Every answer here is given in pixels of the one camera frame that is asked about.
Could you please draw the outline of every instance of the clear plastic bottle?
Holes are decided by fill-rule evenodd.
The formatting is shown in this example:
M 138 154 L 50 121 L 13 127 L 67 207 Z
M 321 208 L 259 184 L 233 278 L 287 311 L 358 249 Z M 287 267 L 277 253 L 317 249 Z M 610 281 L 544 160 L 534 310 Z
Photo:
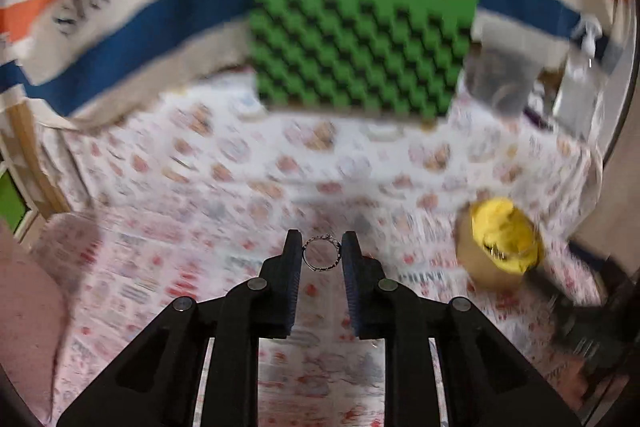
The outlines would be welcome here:
M 594 16 L 583 16 L 574 36 L 584 32 L 582 49 L 572 46 L 567 57 L 562 83 L 556 96 L 553 116 L 569 133 L 591 142 L 602 120 L 602 78 L 594 59 L 596 40 L 602 26 Z
M 482 28 L 482 50 L 466 87 L 476 100 L 504 117 L 521 115 L 542 69 L 540 53 L 530 55 L 532 43 L 508 27 Z

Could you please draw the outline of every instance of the floral pattern fabric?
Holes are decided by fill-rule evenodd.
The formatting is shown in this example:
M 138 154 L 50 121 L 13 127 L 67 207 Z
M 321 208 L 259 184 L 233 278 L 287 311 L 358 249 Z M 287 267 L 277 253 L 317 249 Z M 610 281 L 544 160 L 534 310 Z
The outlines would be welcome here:
M 420 125 L 268 112 L 253 83 L 251 72 L 222 74 L 164 93 L 93 134 L 46 129 L 41 143 L 67 178 L 63 190 L 78 185 L 78 174 L 83 181 L 65 191 L 75 210 L 165 206 L 174 194 L 218 188 L 250 201 L 248 212 L 261 221 L 279 200 L 454 212 L 499 195 L 566 236 L 594 205 L 598 161 L 587 146 L 524 118 L 500 120 L 464 92 L 445 120 Z
M 176 194 L 164 213 L 126 206 L 52 218 L 32 255 L 63 289 L 71 310 L 54 381 L 53 423 L 175 297 L 204 301 L 224 295 L 254 277 L 264 259 L 279 254 L 291 228 L 305 238 L 318 233 L 339 238 L 355 230 L 363 252 L 379 259 L 388 277 L 438 301 L 467 296 L 557 383 L 568 356 L 550 345 L 553 324 L 546 302 L 526 287 L 499 295 L 476 289 L 456 262 L 455 214 L 401 212 L 368 201 L 335 206 L 283 198 L 272 198 L 268 212 L 258 208 L 253 200 L 212 188 L 197 200 Z M 588 269 L 563 242 L 548 235 L 545 242 L 548 273 L 575 301 L 597 303 Z M 312 245 L 312 261 L 331 264 L 334 247 Z M 384 343 L 357 340 L 350 324 L 342 270 L 303 267 L 292 335 L 260 342 L 261 426 L 382 425 Z
M 567 356 L 549 345 L 546 304 L 526 288 L 475 288 L 456 262 L 456 213 L 513 198 L 545 233 L 549 273 L 576 301 L 598 301 L 557 239 L 590 212 L 597 160 L 464 92 L 445 120 L 390 123 L 268 112 L 252 72 L 223 74 L 93 133 L 41 129 L 40 143 L 73 208 L 90 212 L 56 216 L 34 249 L 72 309 L 56 418 L 172 299 L 224 295 L 280 253 L 288 229 L 354 230 L 419 295 L 468 296 L 555 385 Z M 313 245 L 317 264 L 333 262 L 331 245 Z M 293 334 L 260 343 L 260 425 L 382 425 L 384 346 L 354 338 L 344 295 L 340 269 L 303 269 Z

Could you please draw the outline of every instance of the gray container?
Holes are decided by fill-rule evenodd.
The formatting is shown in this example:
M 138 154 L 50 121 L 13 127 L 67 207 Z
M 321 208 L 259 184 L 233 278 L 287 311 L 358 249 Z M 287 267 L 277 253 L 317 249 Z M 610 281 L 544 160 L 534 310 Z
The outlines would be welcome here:
M 542 65 L 514 49 L 526 49 L 522 36 L 508 44 L 507 40 L 508 36 L 496 28 L 482 32 L 482 50 L 468 65 L 466 88 L 498 115 L 513 117 L 521 115 L 526 107 Z

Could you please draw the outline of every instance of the blue stripe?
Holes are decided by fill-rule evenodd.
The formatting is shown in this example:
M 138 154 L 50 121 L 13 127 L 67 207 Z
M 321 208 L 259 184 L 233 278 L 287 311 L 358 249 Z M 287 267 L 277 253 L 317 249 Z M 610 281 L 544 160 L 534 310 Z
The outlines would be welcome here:
M 158 0 L 46 84 L 32 86 L 14 63 L 0 67 L 0 90 L 24 84 L 28 97 L 43 98 L 68 116 L 150 60 L 244 15 L 250 6 L 251 0 Z
M 580 22 L 580 13 L 559 0 L 480 0 L 478 6 L 568 41 L 572 40 L 571 34 Z M 578 45 L 582 43 L 582 37 L 574 39 Z M 610 44 L 612 43 L 606 35 L 596 42 L 598 60 L 602 60 Z
M 31 86 L 15 63 L 0 66 L 0 92 L 24 84 L 28 97 L 43 98 L 58 114 L 68 116 L 150 60 L 198 33 L 246 14 L 250 6 L 251 0 L 158 0 L 46 84 Z M 578 12 L 558 0 L 480 0 L 479 6 L 567 40 L 580 20 Z M 622 51 L 603 36 L 596 45 L 598 59 L 607 47 L 607 54 Z

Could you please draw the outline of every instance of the green egg crate foam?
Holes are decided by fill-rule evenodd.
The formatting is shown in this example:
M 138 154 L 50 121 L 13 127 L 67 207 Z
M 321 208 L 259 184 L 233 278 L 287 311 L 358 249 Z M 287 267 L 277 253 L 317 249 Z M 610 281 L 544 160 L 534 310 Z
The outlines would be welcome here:
M 254 0 L 252 57 L 274 107 L 446 114 L 478 0 Z

